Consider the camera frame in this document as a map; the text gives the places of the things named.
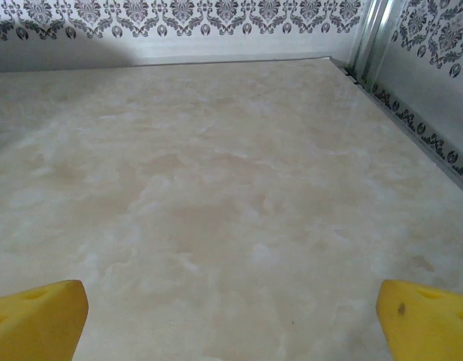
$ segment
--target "floor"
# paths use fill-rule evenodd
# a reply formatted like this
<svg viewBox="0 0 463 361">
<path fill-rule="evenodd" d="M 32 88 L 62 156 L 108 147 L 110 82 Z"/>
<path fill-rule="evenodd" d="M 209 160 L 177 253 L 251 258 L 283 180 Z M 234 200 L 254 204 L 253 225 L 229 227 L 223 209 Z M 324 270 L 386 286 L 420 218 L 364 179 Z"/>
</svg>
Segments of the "floor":
<svg viewBox="0 0 463 361">
<path fill-rule="evenodd" d="M 389 361 L 463 192 L 327 59 L 0 74 L 0 296 L 69 278 L 74 361 Z"/>
</svg>

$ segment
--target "dark spot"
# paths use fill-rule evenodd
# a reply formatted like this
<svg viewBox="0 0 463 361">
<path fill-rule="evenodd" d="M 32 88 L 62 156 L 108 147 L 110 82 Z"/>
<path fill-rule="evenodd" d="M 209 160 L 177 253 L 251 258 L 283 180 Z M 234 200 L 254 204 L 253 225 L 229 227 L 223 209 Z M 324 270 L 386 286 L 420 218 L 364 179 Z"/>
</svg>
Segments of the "dark spot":
<svg viewBox="0 0 463 361">
<path fill-rule="evenodd" d="M 405 304 L 402 302 L 400 304 L 400 306 L 398 306 L 398 310 L 397 310 L 398 314 L 401 315 L 401 316 L 404 316 L 405 315 L 405 310 L 406 310 Z"/>
<path fill-rule="evenodd" d="M 424 256 L 412 257 L 412 263 L 415 265 L 415 267 L 423 268 L 426 271 L 429 271 L 429 272 L 435 271 L 434 265 L 432 265 L 428 260 L 426 260 Z"/>
</svg>

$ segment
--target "marble floor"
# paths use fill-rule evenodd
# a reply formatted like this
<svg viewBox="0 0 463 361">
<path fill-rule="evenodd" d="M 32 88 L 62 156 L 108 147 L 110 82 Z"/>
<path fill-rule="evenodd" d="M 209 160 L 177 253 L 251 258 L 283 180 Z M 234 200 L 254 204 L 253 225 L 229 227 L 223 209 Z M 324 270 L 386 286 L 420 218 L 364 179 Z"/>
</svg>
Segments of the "marble floor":
<svg viewBox="0 0 463 361">
<path fill-rule="evenodd" d="M 463 192 L 327 59 L 0 74 L 0 296 L 69 278 L 74 361 L 389 361 Z"/>
</svg>

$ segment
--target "yellow object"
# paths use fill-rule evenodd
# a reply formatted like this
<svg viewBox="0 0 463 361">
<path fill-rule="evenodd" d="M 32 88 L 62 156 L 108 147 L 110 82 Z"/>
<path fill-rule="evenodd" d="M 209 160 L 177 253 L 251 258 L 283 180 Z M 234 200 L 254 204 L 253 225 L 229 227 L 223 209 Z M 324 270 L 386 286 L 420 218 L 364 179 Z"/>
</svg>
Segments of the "yellow object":
<svg viewBox="0 0 463 361">
<path fill-rule="evenodd" d="M 0 361 L 70 361 L 88 300 L 80 281 L 0 298 Z"/>
<path fill-rule="evenodd" d="M 384 281 L 377 314 L 395 361 L 463 361 L 463 296 Z"/>
</svg>

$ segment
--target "wallpaper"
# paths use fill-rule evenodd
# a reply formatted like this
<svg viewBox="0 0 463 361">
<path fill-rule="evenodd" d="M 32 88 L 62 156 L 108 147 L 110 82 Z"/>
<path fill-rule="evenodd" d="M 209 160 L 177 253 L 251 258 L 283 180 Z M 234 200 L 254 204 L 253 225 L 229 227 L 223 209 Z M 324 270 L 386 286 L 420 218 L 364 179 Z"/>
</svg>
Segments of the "wallpaper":
<svg viewBox="0 0 463 361">
<path fill-rule="evenodd" d="M 463 82 L 463 0 L 410 0 L 392 41 Z"/>
<path fill-rule="evenodd" d="M 442 159 L 443 164 L 463 181 L 463 154 L 453 143 L 447 141 L 408 105 L 379 84 L 374 84 L 372 93 L 402 121 L 409 132 L 436 153 Z"/>
<path fill-rule="evenodd" d="M 80 36 L 121 38 L 349 33 L 360 0 L 0 0 L 0 41 Z"/>
</svg>

